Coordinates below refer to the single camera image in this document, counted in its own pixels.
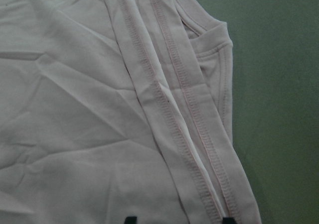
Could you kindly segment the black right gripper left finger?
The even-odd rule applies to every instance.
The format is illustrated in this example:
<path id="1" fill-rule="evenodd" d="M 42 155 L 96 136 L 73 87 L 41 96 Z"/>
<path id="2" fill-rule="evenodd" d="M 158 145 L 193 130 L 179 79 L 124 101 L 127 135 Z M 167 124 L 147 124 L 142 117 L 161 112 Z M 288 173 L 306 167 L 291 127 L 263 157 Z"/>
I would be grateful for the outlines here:
<path id="1" fill-rule="evenodd" d="M 125 218 L 125 224 L 137 224 L 136 216 L 128 216 Z"/>

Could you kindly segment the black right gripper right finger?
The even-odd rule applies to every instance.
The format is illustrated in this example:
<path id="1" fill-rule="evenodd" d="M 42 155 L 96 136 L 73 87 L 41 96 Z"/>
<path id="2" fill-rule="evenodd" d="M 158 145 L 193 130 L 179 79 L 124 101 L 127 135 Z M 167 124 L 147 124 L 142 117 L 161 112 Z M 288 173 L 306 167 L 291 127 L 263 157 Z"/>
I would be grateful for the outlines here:
<path id="1" fill-rule="evenodd" d="M 236 224 L 236 220 L 233 217 L 223 217 L 222 224 Z"/>

